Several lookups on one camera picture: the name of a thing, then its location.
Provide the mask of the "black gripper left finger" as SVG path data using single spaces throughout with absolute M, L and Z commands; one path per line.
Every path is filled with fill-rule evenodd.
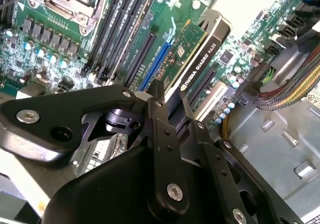
M 188 187 L 163 86 L 154 80 L 147 100 L 112 85 L 5 102 L 0 106 L 0 146 L 41 167 L 62 169 L 96 140 L 127 134 L 123 153 L 143 147 L 149 154 L 150 212 L 182 216 L 190 204 Z

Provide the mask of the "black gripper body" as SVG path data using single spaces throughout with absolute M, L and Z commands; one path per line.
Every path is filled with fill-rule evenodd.
M 45 209 L 44 224 L 223 224 L 222 208 L 206 171 L 182 161 L 189 208 L 169 221 L 149 210 L 152 167 L 148 151 L 136 147 L 61 187 Z

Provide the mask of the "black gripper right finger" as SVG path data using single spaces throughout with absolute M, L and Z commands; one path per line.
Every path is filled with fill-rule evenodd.
M 182 100 L 189 140 L 182 156 L 186 165 L 189 210 L 184 224 L 301 224 L 257 170 L 229 141 L 213 141 L 206 126 L 195 119 L 187 98 Z

